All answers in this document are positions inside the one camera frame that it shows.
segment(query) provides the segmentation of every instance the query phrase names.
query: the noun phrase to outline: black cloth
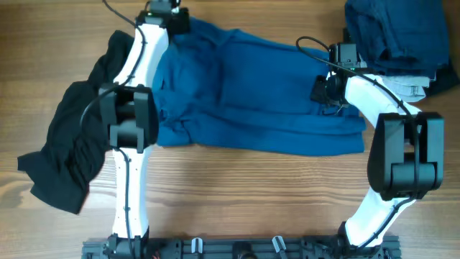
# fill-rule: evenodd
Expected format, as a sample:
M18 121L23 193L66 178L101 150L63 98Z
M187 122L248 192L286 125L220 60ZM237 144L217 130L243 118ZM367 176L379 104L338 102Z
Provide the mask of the black cloth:
M459 84L460 79L455 72L454 65L452 65L452 60L449 60L448 65L436 71L436 80L430 83L430 87L423 90L425 90L426 97L431 97Z
M104 164L109 141L98 105L87 113L83 131L79 120L101 84L112 82L123 68L133 42L131 36L115 31L107 53L94 65L88 80L72 83L65 92L42 150L17 158L18 170L34 181L31 193L43 202L74 214L80 211L89 182Z

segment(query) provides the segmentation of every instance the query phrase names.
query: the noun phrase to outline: black wire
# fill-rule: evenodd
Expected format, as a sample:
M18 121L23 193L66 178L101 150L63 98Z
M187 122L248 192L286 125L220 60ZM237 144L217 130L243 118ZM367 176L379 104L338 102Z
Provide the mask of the black wire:
M149 7L150 2L151 2L151 1L147 1L147 2L145 3L145 7L144 7L144 10L145 10L145 11L147 10L147 7Z
M314 37L310 37L310 36L302 36L302 39L303 40L312 40L316 43L318 43L319 45L323 46L324 49L326 49L327 52L331 51L331 49L328 47L328 45L324 44L324 42L321 42L320 40L318 39L315 39ZM329 72L332 73L332 67L329 67ZM340 106L335 112L326 112L327 109L329 109L331 106L329 104L326 105L326 107L323 108L323 111L321 112L322 115L324 116L335 116L337 115L343 108L343 106Z
M126 186L124 189L124 219L126 220L126 233L128 237L129 243L129 252L131 253L133 259L136 259L136 255L134 254L134 250L132 249L132 241L131 241L131 230L129 228L129 158L128 155L121 149L117 147L112 147L115 151L119 151L124 158L124 162L126 163Z
M109 3L107 3L107 0L102 0L102 2L106 5L107 9L109 9L110 11L112 11L113 13L115 13L118 17L122 18L124 21L128 22L130 25L132 25L134 28L138 29L139 30L139 33L141 35L141 38L142 38L142 46L141 46L141 51L139 53L139 56L137 57L137 60L136 60L136 63L134 64L134 67L132 68L131 70L131 73L129 74L129 76L126 78L125 82L123 82L121 85L118 85L118 86L114 86L112 88L110 88L109 90L103 92L102 94L98 95L95 99L93 99L93 101L91 101L88 106L83 110L83 113L81 114L81 117L80 117L80 128L83 130L83 123L84 123L84 120L85 120L85 116L86 114L88 113L89 109L94 106L96 103L100 102L100 100L102 100L103 97L107 96L108 94L110 94L111 92L114 92L114 91L117 91L121 88L123 88L131 79L134 78L134 74L136 73L136 70L137 70L137 67L139 66L140 62L141 62L141 59L142 59L142 56L144 55L144 51L145 51L145 45L147 44L145 42L145 35L144 35L144 32L141 30L141 28L136 24L134 23L132 20L126 18L123 14L120 14L117 10L113 9Z
M404 201L401 201L399 204L397 204L396 206L393 207L393 210L392 212L390 213L390 215L388 215L388 217L386 218L386 220L383 222L382 226L380 226L380 228L366 241L364 242L363 244L361 244L357 249L356 251L359 251L359 250L362 250L364 249L368 244L370 244L373 240L375 240L376 238L378 238L378 236L383 232L383 230L385 230L385 228L388 226L388 224L392 221L393 217L397 214L397 212L399 211L399 209L404 206L405 204L408 204L412 201L414 201L417 197L417 193L418 193L418 181L419 181L419 166L420 166L420 147L419 147L419 142L418 142L418 131L417 131L417 127L415 126L415 120L414 118L412 117L412 114L410 114L409 110L404 106L404 101L402 101L401 99L397 98L390 90L388 90L386 87L382 86L379 82L377 82L377 80L372 80L371 78L369 78L368 76L365 76L361 73L357 73L356 71L353 71L351 69L348 69L348 68L345 68L341 65L337 65L337 64L334 64L332 62L329 62L327 60L324 60L322 58L318 58L316 56L314 56L313 54L309 53L307 50L304 50L300 45L299 45L299 42L301 40L312 40L314 42L317 42L318 44L322 45L323 47L325 47L328 51L329 51L329 47L327 47L326 44L324 44L323 42L321 42L320 40L317 40L313 37L309 37L309 36L302 36L302 37L299 37L297 39L297 41L295 42L295 46L297 47L297 49L302 52L303 54L307 55L308 57L312 58L312 59L315 59L317 61L321 61L322 63L325 63L325 64L328 64L330 65L331 67L335 67L335 68L338 68L338 69L342 69L343 71L346 71L350 74L353 74L355 76L359 76L369 82L371 82L372 84L374 84L375 86L379 87L380 89L382 89L385 93L387 93L393 100L395 100L395 102L397 103L398 107L400 107L407 115L408 115L408 120L410 122L410 126L412 127L412 133L413 133L413 144L414 144L414 160L415 160L415 165L414 165L414 192L412 192L411 196L409 199L406 199Z

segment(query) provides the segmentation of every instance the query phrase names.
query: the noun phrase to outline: wooden table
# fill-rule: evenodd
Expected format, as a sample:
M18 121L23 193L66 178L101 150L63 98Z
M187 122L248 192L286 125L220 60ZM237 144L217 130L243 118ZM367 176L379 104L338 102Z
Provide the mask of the wooden table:
M134 18L144 3L114 0ZM192 15L293 44L301 35L341 40L344 0L185 0ZM460 68L460 2L444 3L451 52ZM115 29L133 29L92 0L0 3L0 258L79 258L89 237L111 234L115 175L111 153L80 215L30 194L17 156L39 150L66 88L86 80ZM446 119L444 183L404 212L390 232L404 259L460 258L460 88L422 101ZM206 147L155 149L147 205L153 237L332 235L366 194L366 152L330 158Z

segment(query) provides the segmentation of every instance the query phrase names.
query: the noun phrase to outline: blue shirt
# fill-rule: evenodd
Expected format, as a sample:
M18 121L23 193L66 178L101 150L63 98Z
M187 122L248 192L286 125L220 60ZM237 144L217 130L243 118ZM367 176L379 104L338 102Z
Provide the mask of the blue shirt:
M191 19L190 33L171 39L155 74L157 144L298 155L363 152L365 123L355 107L323 116L323 106L310 100L316 76L327 72L293 46Z

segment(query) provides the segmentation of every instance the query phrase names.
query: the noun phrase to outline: black cable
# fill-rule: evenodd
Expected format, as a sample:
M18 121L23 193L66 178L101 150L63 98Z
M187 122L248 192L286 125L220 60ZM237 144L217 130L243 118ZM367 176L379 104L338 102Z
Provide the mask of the black cable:
M393 100L395 100L396 104L398 105L398 107L400 107L407 115L408 115L408 121L410 122L410 126L412 127L412 133L413 133L413 141L414 141L414 160L415 160L415 165L414 165L414 192L412 192L411 196L409 199L406 199L404 201L401 201L399 204L397 204L396 206L393 207L393 210L392 212L390 213L390 215L388 215L388 217L386 218L386 220L383 222L382 226L380 226L380 228L366 241L364 242L363 244L361 244L357 249L356 251L359 251L359 250L362 250L364 249L368 244L370 244L373 240L375 240L376 238L378 238L378 236L383 232L383 230L385 230L385 228L388 226L388 224L392 221L393 217L397 214L397 212L399 211L399 209L405 205L405 204L408 204L412 201L414 201L417 197L417 193L418 193L418 182L419 182L419 167L420 167L420 147L419 147L419 142L418 142L418 131L417 131L417 127L415 126L415 120L414 118L412 117L412 114L410 114L409 110L404 106L404 101L402 101L402 99L399 99L397 98L390 90L388 90L386 87L382 86L379 82L377 82L377 80L372 80L371 78L369 78L368 76L365 76L361 73L357 73L356 71L353 71L351 69L348 69L348 68L345 68L341 65L337 65L337 64L334 64L332 62L329 62L327 60L324 60L322 58L318 58L316 56L314 56L313 54L309 53L307 50L304 50L300 45L299 45L299 42L301 40L312 40L314 42L317 42L318 44L322 45L323 47L325 47L328 51L329 51L329 47L327 47L326 44L324 44L323 42L321 42L320 40L317 40L313 37L309 37L309 36L302 36L302 37L299 37L297 39L297 41L295 42L295 46L297 47L297 49L302 52L303 54L307 55L308 57L314 59L314 60L317 60L317 61L321 61L322 63L325 63L327 65L330 65L331 67L335 67L335 68L338 68L338 69L342 69L343 71L346 71L350 74L353 74L355 76L359 76L369 82L371 82L372 84L374 84L375 86L379 87L380 89L382 89L385 93L387 93Z
M114 86L112 88L110 88L109 90L103 92L102 94L98 95L95 99L93 99L93 101L91 101L88 106L83 110L83 113L81 114L81 117L80 117L80 128L83 130L83 123L84 123L84 119L85 119L85 116L86 114L88 113L89 109L94 106L96 103L98 103L103 97L107 96L108 94L110 94L111 92L114 92L114 91L117 91L121 88L123 88L131 79L134 78L134 74L136 73L136 69L137 67L139 66L140 62L141 62L141 59L142 59L142 56L144 55L144 51L145 51L145 45L147 44L145 42L145 35L144 35L144 32L141 30L141 28L135 23L133 22L132 20L126 18L123 14L120 14L117 10L113 9L109 3L107 3L107 0L102 0L102 2L106 5L107 9L109 9L110 11L112 11L113 13L115 13L118 17L122 18L124 21L128 22L130 25L132 25L134 28L138 29L139 30L139 33L141 35L141 38L142 38L142 46L141 46L141 51L139 53L139 57L137 57L137 60L136 60L136 63L134 64L134 67L132 68L131 70L131 73L129 74L129 76L126 78L125 82L123 82L121 85L118 85L118 86Z
M144 10L145 10L145 11L147 10L147 7L149 7L150 2L151 2L151 1L147 1L147 2L145 3L145 7L144 7Z
M129 243L129 252L131 253L133 259L136 259L136 255L134 254L134 250L132 249L132 241L131 241L131 230L129 228L129 158L128 155L121 149L117 147L112 147L113 150L119 151L124 158L124 162L126 163L126 186L124 189L124 219L126 220L126 233L128 237Z

